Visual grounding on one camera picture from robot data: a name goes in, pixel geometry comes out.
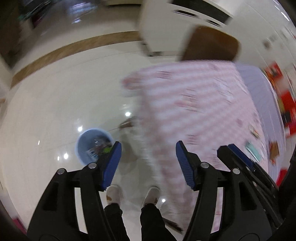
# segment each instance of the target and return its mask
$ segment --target metal bolt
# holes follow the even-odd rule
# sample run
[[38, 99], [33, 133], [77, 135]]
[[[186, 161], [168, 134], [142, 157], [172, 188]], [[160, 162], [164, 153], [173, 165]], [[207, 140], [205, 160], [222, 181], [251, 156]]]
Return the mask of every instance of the metal bolt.
[[57, 174], [61, 175], [65, 172], [65, 169], [64, 168], [60, 168], [57, 170]]
[[88, 165], [88, 167], [89, 167], [90, 169], [94, 169], [94, 168], [96, 168], [96, 163], [95, 163], [95, 162], [92, 162], [92, 163], [90, 163], [90, 164]]
[[207, 162], [202, 162], [202, 163], [200, 164], [200, 166], [201, 166], [202, 168], [208, 168], [210, 165], [209, 165]]
[[234, 168], [234, 169], [232, 170], [232, 172], [233, 172], [234, 174], [236, 174], [236, 175], [240, 174], [240, 170], [237, 169], [237, 168]]

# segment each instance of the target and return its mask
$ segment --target white shoe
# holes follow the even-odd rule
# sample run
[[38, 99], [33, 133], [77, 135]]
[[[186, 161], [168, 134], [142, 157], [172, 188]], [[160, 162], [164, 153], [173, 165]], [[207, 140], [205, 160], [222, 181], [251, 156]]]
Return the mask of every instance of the white shoe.
[[159, 200], [159, 196], [160, 196], [160, 189], [156, 186], [151, 187], [145, 197], [142, 207], [144, 207], [148, 203], [152, 203], [156, 205]]
[[121, 187], [118, 185], [111, 185], [106, 192], [107, 205], [117, 203], [120, 206], [120, 201], [123, 198]]

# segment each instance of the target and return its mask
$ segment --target black pants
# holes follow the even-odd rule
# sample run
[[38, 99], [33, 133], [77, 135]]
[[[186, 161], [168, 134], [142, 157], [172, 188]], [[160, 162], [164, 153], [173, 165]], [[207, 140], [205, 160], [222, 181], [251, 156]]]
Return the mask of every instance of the black pants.
[[[122, 210], [117, 203], [105, 207], [109, 225], [117, 241], [130, 241], [122, 220]], [[142, 241], [176, 241], [165, 227], [160, 211], [153, 204], [142, 208], [140, 216]]]

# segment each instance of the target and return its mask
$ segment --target plastic bin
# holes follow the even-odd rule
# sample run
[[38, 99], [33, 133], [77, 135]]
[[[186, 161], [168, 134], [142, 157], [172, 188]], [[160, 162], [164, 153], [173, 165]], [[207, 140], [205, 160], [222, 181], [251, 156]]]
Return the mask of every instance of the plastic bin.
[[86, 166], [93, 162], [86, 151], [93, 148], [95, 146], [94, 139], [101, 136], [108, 138], [112, 145], [114, 144], [114, 140], [110, 133], [99, 128], [86, 130], [79, 136], [75, 146], [75, 155], [82, 165]]

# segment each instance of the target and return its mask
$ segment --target white wall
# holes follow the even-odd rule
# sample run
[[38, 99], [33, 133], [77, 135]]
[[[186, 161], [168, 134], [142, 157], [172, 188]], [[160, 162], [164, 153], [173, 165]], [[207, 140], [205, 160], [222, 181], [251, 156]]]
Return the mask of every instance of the white wall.
[[0, 56], [0, 98], [5, 98], [12, 82], [12, 71]]
[[0, 200], [11, 218], [20, 218], [6, 189], [0, 190]]
[[2, 174], [2, 168], [0, 163], [0, 192], [4, 189], [4, 181], [3, 181], [3, 174]]

